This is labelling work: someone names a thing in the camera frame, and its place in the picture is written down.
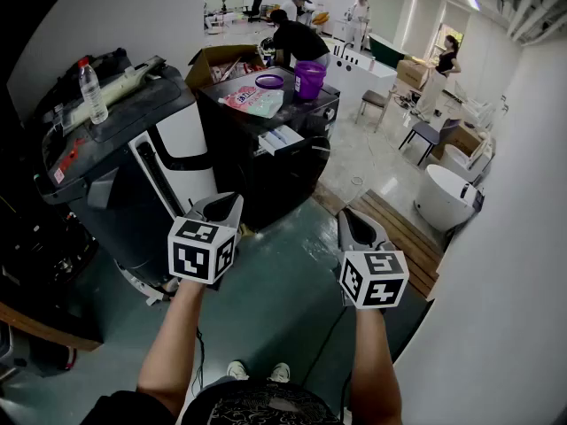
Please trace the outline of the wooden slatted platform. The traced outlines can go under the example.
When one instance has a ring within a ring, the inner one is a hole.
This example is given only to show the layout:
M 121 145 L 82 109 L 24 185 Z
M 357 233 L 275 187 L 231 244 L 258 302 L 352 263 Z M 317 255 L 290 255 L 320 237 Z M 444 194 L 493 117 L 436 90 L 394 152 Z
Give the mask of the wooden slatted platform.
M 410 272 L 410 284 L 427 301 L 434 299 L 434 286 L 439 278 L 438 267 L 444 252 L 376 192 L 369 189 L 361 197 L 347 204 L 322 182 L 317 182 L 312 197 L 333 215 L 349 206 L 376 220 L 393 244 L 404 252 Z

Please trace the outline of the person's black patterned shirt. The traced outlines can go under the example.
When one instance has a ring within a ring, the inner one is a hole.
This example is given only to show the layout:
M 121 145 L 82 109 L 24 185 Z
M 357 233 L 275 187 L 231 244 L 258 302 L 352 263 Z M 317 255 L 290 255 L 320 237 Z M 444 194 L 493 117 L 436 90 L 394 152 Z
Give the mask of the person's black patterned shirt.
M 292 383 L 235 381 L 197 395 L 175 417 L 156 398 L 120 390 L 101 397 L 81 425 L 338 425 L 326 403 Z

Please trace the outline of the black and white machine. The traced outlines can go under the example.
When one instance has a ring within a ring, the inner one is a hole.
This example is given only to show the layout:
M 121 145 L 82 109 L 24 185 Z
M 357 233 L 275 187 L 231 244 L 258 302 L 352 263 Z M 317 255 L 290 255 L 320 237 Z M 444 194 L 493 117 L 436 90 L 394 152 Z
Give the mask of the black and white machine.
M 179 71 L 154 56 L 133 66 L 123 49 L 93 59 L 108 110 L 93 123 L 71 68 L 37 106 L 36 185 L 66 205 L 149 303 L 170 298 L 167 234 L 216 191 L 196 99 Z

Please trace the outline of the dark cabinet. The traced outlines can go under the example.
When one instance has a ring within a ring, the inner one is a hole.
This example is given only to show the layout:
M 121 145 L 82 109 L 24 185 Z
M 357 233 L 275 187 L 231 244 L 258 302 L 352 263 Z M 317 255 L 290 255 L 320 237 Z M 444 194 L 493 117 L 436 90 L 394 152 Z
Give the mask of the dark cabinet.
M 20 131 L 0 129 L 0 321 L 54 344 L 92 352 L 103 339 L 65 309 L 68 283 L 97 243 L 40 196 Z

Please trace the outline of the person's left forearm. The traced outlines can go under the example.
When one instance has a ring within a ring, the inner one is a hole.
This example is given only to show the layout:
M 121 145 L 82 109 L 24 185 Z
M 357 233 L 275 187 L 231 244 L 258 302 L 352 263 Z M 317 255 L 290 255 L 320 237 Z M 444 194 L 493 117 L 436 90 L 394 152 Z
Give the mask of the person's left forearm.
M 205 285 L 181 281 L 141 367 L 136 389 L 180 415 L 193 369 L 198 319 Z

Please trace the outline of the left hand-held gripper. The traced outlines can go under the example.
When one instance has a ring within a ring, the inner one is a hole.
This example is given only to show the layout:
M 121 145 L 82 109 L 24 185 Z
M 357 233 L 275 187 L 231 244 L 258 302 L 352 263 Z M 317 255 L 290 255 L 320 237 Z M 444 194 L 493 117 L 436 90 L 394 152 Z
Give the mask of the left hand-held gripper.
M 224 192 L 197 201 L 177 217 L 167 236 L 168 269 L 172 276 L 216 284 L 232 267 L 244 198 Z

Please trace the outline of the person's right shoe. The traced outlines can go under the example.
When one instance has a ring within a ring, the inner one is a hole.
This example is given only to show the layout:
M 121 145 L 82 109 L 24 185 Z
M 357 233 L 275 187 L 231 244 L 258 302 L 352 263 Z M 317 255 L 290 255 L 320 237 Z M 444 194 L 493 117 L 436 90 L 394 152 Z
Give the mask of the person's right shoe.
M 277 363 L 272 369 L 271 375 L 268 380 L 275 383 L 288 383 L 291 379 L 291 369 L 284 363 Z

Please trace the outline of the pink detergent pouch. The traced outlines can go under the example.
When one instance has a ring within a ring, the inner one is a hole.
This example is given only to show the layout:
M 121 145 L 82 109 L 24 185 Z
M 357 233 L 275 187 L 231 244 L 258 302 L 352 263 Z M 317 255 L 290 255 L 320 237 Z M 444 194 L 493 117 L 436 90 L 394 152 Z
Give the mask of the pink detergent pouch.
M 218 102 L 252 116 L 271 119 L 284 103 L 284 91 L 243 86 L 236 92 L 219 98 Z

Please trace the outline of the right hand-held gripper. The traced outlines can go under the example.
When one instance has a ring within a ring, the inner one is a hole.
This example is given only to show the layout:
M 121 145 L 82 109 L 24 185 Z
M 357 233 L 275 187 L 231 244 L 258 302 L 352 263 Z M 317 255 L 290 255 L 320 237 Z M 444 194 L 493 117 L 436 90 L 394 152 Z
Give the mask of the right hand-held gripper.
M 408 285 L 408 264 L 377 221 L 350 207 L 341 210 L 338 248 L 336 277 L 345 306 L 386 309 L 399 304 Z

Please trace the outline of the white rectangular bathtub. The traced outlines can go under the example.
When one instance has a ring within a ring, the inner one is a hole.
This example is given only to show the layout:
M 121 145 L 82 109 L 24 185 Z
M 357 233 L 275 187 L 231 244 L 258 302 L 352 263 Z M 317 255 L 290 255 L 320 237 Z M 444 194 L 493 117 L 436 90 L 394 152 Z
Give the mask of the white rectangular bathtub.
M 341 99 L 361 99 L 367 90 L 388 96 L 397 78 L 395 69 L 348 49 L 339 40 L 324 38 L 323 41 L 330 50 L 324 82 L 338 90 Z

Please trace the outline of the white detergent drawer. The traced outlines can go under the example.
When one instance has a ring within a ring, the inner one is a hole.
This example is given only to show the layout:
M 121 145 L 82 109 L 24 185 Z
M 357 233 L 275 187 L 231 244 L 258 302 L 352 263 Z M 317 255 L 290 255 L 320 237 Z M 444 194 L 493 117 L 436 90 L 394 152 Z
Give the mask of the white detergent drawer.
M 270 129 L 258 137 L 259 146 L 272 156 L 303 141 L 304 137 L 287 125 Z

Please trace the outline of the black washing machine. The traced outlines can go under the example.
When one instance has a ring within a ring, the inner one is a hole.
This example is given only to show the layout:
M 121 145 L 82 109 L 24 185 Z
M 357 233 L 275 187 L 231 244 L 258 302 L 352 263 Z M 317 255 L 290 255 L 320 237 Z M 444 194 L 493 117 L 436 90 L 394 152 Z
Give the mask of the black washing machine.
M 314 100 L 299 99 L 292 70 L 271 67 L 266 73 L 284 78 L 283 105 L 271 119 L 252 116 L 220 104 L 218 99 L 243 86 L 255 86 L 259 73 L 219 82 L 195 92 L 199 116 L 220 192 L 244 198 L 243 223 L 262 229 L 307 200 L 330 158 L 330 134 L 340 92 L 322 85 Z M 263 150 L 258 137 L 287 125 L 304 141 L 275 156 Z

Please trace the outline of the dark blue chair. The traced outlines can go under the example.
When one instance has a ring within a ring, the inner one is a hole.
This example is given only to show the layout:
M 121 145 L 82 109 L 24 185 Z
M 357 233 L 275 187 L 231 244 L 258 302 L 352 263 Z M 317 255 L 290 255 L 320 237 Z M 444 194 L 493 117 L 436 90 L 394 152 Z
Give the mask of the dark blue chair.
M 418 121 L 400 144 L 401 149 L 406 143 L 410 143 L 415 135 L 419 135 L 428 143 L 428 147 L 418 161 L 417 165 L 420 166 L 422 162 L 428 157 L 432 150 L 444 142 L 460 125 L 460 120 L 447 119 L 441 129 L 435 129 L 431 124 L 425 121 Z

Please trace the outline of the clear plastic bottle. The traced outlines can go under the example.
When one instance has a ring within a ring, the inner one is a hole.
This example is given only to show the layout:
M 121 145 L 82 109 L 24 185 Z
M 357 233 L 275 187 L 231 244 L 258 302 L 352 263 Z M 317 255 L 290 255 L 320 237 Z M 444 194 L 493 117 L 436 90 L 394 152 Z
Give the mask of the clear plastic bottle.
M 108 110 L 96 72 L 87 57 L 79 60 L 78 67 L 80 89 L 83 101 L 89 108 L 89 117 L 93 124 L 100 124 L 108 118 Z

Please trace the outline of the open cardboard box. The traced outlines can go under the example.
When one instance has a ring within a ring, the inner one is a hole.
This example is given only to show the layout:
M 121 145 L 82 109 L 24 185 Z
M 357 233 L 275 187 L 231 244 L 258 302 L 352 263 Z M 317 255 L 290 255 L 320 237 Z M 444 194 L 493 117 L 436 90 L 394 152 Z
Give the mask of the open cardboard box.
M 191 91 L 211 86 L 235 64 L 245 63 L 246 72 L 257 72 L 265 64 L 255 44 L 233 44 L 205 47 L 190 61 L 185 83 Z

